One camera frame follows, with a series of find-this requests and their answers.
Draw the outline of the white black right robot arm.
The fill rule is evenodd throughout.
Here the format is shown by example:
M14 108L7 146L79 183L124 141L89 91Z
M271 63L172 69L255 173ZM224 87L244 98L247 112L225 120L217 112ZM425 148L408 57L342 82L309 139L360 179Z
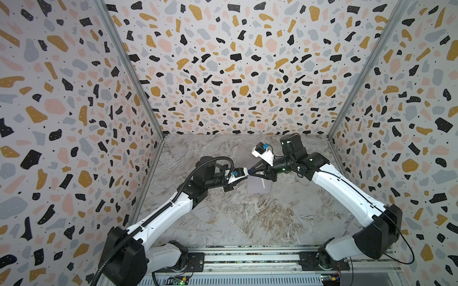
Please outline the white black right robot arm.
M362 226L353 235L328 239L314 258L305 260L305 265L331 270L342 259L353 256L380 259L401 235L401 209L394 204L386 206L363 192L320 153L309 153L298 134L282 137L280 144L282 156L275 156L268 144L254 146L252 155L260 161L249 169L249 175L274 182L278 174L294 172L326 190Z

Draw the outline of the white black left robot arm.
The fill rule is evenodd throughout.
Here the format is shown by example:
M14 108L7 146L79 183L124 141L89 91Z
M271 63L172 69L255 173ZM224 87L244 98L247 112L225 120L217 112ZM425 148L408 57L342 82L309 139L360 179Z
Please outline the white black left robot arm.
M248 175L247 168L235 168L229 157L202 157L161 207L125 230L116 227L108 233L91 285L97 285L105 276L116 286L136 286L146 274L163 268L182 270L188 248L176 241L154 247L155 241L201 203L210 189L231 191Z

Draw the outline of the lavender envelope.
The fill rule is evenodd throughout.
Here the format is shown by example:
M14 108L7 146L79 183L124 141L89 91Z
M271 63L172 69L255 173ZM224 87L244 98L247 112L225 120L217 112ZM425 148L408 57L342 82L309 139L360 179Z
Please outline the lavender envelope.
M272 182L265 181L265 189L262 188L261 178L250 176L247 180L248 194L268 194L271 191Z

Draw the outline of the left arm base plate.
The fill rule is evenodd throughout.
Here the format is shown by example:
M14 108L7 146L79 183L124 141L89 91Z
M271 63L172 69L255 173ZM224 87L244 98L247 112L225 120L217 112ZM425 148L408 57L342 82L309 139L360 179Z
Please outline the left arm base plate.
M205 254L198 253L185 253L182 254L178 262L171 268L174 272L203 272L205 262Z

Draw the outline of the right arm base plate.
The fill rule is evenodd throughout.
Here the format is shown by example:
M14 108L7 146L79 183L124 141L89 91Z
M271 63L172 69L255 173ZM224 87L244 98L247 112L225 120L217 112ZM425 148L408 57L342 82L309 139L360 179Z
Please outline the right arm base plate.
M318 251L299 252L299 265L303 271L349 271L351 269L344 259L335 261Z

